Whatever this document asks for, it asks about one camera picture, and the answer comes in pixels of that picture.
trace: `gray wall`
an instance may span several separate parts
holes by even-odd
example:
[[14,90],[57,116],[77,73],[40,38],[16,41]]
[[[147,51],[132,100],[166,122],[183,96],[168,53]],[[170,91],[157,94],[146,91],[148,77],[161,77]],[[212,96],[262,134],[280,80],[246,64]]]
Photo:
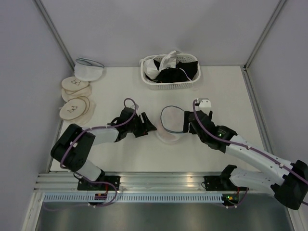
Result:
[[172,49],[203,65],[244,64],[278,0],[42,0],[68,51],[138,66]]
[[0,230],[18,231],[59,121],[70,69],[31,0],[1,1]]
[[[308,163],[308,1],[288,1],[249,75],[276,155]],[[305,207],[308,217],[308,206]]]

